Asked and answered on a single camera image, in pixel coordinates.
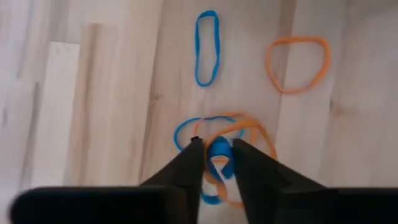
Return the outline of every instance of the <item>tangled rubber bands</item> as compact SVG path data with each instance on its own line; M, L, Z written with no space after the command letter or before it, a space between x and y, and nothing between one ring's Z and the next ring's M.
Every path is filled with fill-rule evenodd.
M214 17L214 29L215 29L215 51L216 51L216 63L213 69L213 74L208 83L202 83L199 81L198 77L198 64L199 64L199 55L200 55L200 38L199 38L199 28L198 22L201 18L212 16ZM324 53L324 61L321 69L315 75L313 80L305 86L298 87L295 89L287 90L282 87L282 85L277 81L274 72L271 67L271 54L273 47L282 44L294 44L298 42L314 42L323 47ZM215 79L218 71L218 65L220 63L220 34L219 34L219 20L217 13L215 11L205 11L197 19L196 29L195 29L195 52L196 52L196 64L195 64L195 79L199 86L209 86ZM267 49L266 59L265 59L265 69L268 73L271 82L277 88L277 90L284 94L295 94L301 93L303 91L307 91L310 88L314 87L318 83L321 82L322 78L325 76L330 66L330 48L328 46L328 42L321 37L283 37L275 40L269 48ZM242 118L235 121L233 117L241 116ZM240 112L231 112L221 114L219 116L206 117L206 118L192 118L177 127L174 133L174 143L176 147L182 151L183 147L178 143L178 133L181 129L188 123L196 122L196 125L193 129L193 135L198 135L199 125L206 120L214 120L214 119L225 119L227 121L232 122L231 125L219 130L215 134L205 138L205 171L203 177L207 182L216 186L217 195L207 195L203 191L201 193L201 198L209 204L217 205L221 202L226 202L235 208L243 208L242 202L235 202L228 198L228 191L223 182L223 178L219 175L218 171L214 163L223 164L224 167L220 170L220 173L223 175L225 179L230 179L234 175L234 158L231 151L231 146L227 139L225 139L222 135L229 133L231 131L240 130L238 138L241 138L244 134L244 129L251 129L251 143L254 144L256 142L256 133L258 130L261 136L265 139L267 146L269 148L269 155L271 158L278 160L277 151L275 146L273 145L266 129L260 124L260 122L245 113Z

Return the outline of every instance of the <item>wooden floor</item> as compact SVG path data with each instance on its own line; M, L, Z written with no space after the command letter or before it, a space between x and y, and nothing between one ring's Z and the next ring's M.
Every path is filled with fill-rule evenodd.
M221 66L200 88L193 31L206 9L220 17ZM280 161L307 177L397 187L397 23L395 0L0 0L0 223L31 187L136 185L177 155L179 123L236 110L258 118ZM205 80L213 22L200 25ZM281 95L264 57L291 35L324 37L332 61L321 84ZM272 64L293 88L322 55L313 44L278 47ZM222 125L203 125L201 136ZM180 140L191 136L188 127ZM201 205L200 223L209 222L246 220Z

